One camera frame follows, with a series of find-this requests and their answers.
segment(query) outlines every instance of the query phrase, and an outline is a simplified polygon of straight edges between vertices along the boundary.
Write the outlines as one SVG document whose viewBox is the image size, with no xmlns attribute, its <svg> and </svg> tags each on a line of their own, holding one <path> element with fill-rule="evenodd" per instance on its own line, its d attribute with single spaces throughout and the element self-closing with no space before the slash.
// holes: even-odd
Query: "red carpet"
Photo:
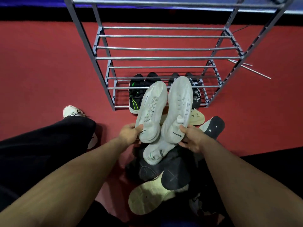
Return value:
<svg viewBox="0 0 303 227">
<path fill-rule="evenodd" d="M 94 41 L 97 25 L 84 24 L 88 37 Z M 50 125 L 62 118 L 66 105 L 82 109 L 90 118 L 103 125 L 102 143 L 115 137 L 120 128 L 135 122 L 129 110 L 113 112 L 104 90 L 92 67 L 83 43 L 73 23 L 62 22 L 0 22 L 0 140 Z M 250 26 L 235 33 L 235 37 L 246 49 L 259 33 L 261 26 Z M 108 34 L 183 34 L 195 35 L 200 31 L 106 31 Z M 270 152 L 279 149 L 303 146 L 301 83 L 303 75 L 302 51 L 299 43 L 303 34 L 301 27 L 276 26 L 264 38 L 246 61 L 253 69 L 272 80 L 268 80 L 241 68 L 220 92 L 210 108 L 200 111 L 206 120 L 220 116 L 226 124 L 218 141 L 239 156 Z M 109 38 L 109 46 L 121 47 L 213 47 L 217 39 L 140 39 Z M 230 46 L 226 41 L 223 46 Z M 112 56 L 136 56 L 133 51 L 112 51 Z M 142 56 L 204 56 L 206 53 L 145 52 Z M 221 52 L 221 55 L 235 55 Z M 115 65 L 204 65 L 205 61 L 115 61 Z M 100 62 L 102 72 L 106 61 Z M 221 76 L 225 77 L 233 64 L 217 61 Z M 119 76 L 135 75 L 155 71 L 161 75 L 167 70 L 118 70 Z M 184 74 L 189 70 L 179 70 Z M 199 74 L 201 70 L 190 70 Z M 119 105 L 126 104 L 127 92 L 119 93 Z M 130 150 L 125 152 L 119 164 L 131 160 Z M 123 188 L 128 182 L 109 179 L 102 188 L 98 200 L 102 200 L 111 213 L 127 220 L 127 192 Z M 110 195 L 113 200 L 125 201 L 125 207 L 103 198 Z"/>
</svg>

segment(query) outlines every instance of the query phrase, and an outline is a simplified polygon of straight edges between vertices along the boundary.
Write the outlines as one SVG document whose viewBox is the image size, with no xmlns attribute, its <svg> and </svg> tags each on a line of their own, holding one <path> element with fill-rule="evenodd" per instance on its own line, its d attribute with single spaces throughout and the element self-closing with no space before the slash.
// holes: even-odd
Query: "black baseboard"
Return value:
<svg viewBox="0 0 303 227">
<path fill-rule="evenodd" d="M 225 24 L 230 12 L 168 10 L 168 9 L 122 9 L 101 8 L 103 22 L 125 23 L 197 23 Z M 91 8 L 77 8 L 83 22 L 96 22 Z M 272 14 L 239 12 L 233 24 L 264 25 Z M 0 20 L 71 21 L 66 8 L 52 7 L 1 7 Z M 303 25 L 303 15 L 284 14 L 276 25 Z"/>
</svg>

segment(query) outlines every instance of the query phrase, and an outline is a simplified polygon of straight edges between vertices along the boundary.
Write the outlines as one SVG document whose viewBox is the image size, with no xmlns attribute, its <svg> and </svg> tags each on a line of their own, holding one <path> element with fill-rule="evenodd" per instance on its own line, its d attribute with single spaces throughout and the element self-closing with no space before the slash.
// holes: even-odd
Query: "metal shoe rack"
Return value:
<svg viewBox="0 0 303 227">
<path fill-rule="evenodd" d="M 162 2 L 162 1 L 124 1 L 124 0 L 64 0 L 67 6 L 67 9 L 71 15 L 74 24 L 77 27 L 78 33 L 84 43 L 84 47 L 89 54 L 93 67 L 101 81 L 101 84 L 104 88 L 105 94 L 108 98 L 108 101 L 113 110 L 119 108 L 128 108 L 129 106 L 117 106 L 115 105 L 116 91 L 120 89 L 145 89 L 148 87 L 117 87 L 120 81 L 130 81 L 134 77 L 117 77 L 115 73 L 115 69 L 127 69 L 127 68 L 203 68 L 201 76 L 195 76 L 200 79 L 202 85 L 201 86 L 193 86 L 199 87 L 202 89 L 202 97 L 204 95 L 205 100 L 201 104 L 202 107 L 209 107 L 211 102 L 214 101 L 220 90 L 226 85 L 228 80 L 234 75 L 234 73 L 243 65 L 245 59 L 252 53 L 253 49 L 260 43 L 260 41 L 264 38 L 264 36 L 268 33 L 268 31 L 274 26 L 274 24 L 278 21 L 278 19 L 282 16 L 282 14 L 287 10 L 289 5 L 293 2 L 293 0 L 266 0 L 265 4 L 246 4 L 243 3 L 244 0 L 238 0 L 237 3 L 187 3 L 187 2 Z M 75 4 L 88 4 L 92 6 L 94 11 L 94 15 L 96 17 L 98 23 L 98 30 L 96 34 L 96 39 L 91 47 L 88 37 L 85 33 L 84 27 L 79 20 Z M 218 8 L 234 8 L 231 12 L 225 26 L 223 28 L 202 28 L 202 27 L 127 27 L 127 26 L 102 26 L 102 22 L 100 20 L 98 7 L 97 5 L 110 5 L 110 6 L 153 6 L 153 7 L 218 7 Z M 267 24 L 262 28 L 259 35 L 254 39 L 252 44 L 248 47 L 248 49 L 244 52 L 241 46 L 236 41 L 232 32 L 229 30 L 229 27 L 235 18 L 239 8 L 246 9 L 276 9 L 275 13 L 267 22 Z M 204 30 L 219 30 L 222 31 L 220 36 L 206 36 L 206 35 L 106 35 L 104 33 L 104 29 L 129 29 L 130 32 L 132 29 L 135 30 L 182 30 L 186 32 L 186 30 L 200 30 L 203 32 Z M 217 44 L 213 48 L 133 48 L 133 47 L 111 47 L 108 46 L 106 38 L 218 38 Z M 223 39 L 229 39 L 232 43 L 232 47 L 220 47 Z M 105 49 L 106 57 L 98 57 L 97 49 Z M 135 50 L 135 51 L 212 51 L 210 57 L 111 57 L 110 50 L 111 49 L 119 49 L 119 50 Z M 218 50 L 230 50 L 235 49 L 238 53 L 237 57 L 218 57 L 215 56 Z M 219 72 L 216 68 L 215 60 L 227 60 L 233 59 L 238 60 L 234 65 L 232 70 L 226 76 L 224 80 L 221 79 Z M 107 70 L 106 74 L 103 75 L 98 60 L 108 60 L 107 62 Z M 171 61 L 171 60 L 206 60 L 206 65 L 204 66 L 114 66 L 114 60 L 129 60 L 130 64 L 133 60 L 152 60 L 152 61 Z M 214 77 L 216 77 L 218 81 L 218 85 L 204 85 L 203 78 L 209 77 L 205 76 L 205 73 L 208 68 L 212 68 L 214 71 Z M 161 80 L 167 80 L 170 76 L 159 76 Z M 113 79 L 114 85 L 112 87 L 109 86 L 108 80 Z M 215 88 L 214 94 L 212 97 L 208 97 L 207 89 Z M 112 95 L 109 92 L 109 89 L 113 89 Z"/>
</svg>

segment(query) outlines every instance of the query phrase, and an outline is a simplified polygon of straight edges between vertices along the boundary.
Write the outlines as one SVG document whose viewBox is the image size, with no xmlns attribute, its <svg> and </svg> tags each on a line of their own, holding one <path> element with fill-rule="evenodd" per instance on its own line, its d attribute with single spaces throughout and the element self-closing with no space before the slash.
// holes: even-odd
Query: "hand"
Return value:
<svg viewBox="0 0 303 227">
<path fill-rule="evenodd" d="M 120 134 L 118 136 L 118 138 L 120 138 L 123 141 L 123 143 L 127 146 L 133 144 L 136 141 L 138 135 L 143 129 L 143 124 L 140 124 L 136 128 L 134 128 L 134 126 L 135 123 L 125 125 L 121 129 Z"/>
<path fill-rule="evenodd" d="M 204 132 L 193 126 L 193 125 L 188 125 L 187 128 L 184 126 L 180 125 L 180 130 L 185 133 L 185 136 L 181 142 L 178 144 L 182 147 L 190 149 L 192 152 L 195 153 L 201 153 L 203 152 L 203 144 L 205 141 L 210 139 Z"/>
</svg>

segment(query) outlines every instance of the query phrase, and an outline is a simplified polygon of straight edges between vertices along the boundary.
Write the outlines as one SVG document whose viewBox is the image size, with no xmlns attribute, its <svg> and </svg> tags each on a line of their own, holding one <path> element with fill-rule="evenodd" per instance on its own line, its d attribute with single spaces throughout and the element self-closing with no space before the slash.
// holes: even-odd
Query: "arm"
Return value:
<svg viewBox="0 0 303 227">
<path fill-rule="evenodd" d="M 117 138 L 52 172 L 0 213 L 1 226 L 76 226 L 142 128 L 126 125 Z"/>
<path fill-rule="evenodd" d="M 303 226 L 303 200 L 277 180 L 235 156 L 194 126 L 179 144 L 204 155 L 234 225 Z"/>
</svg>

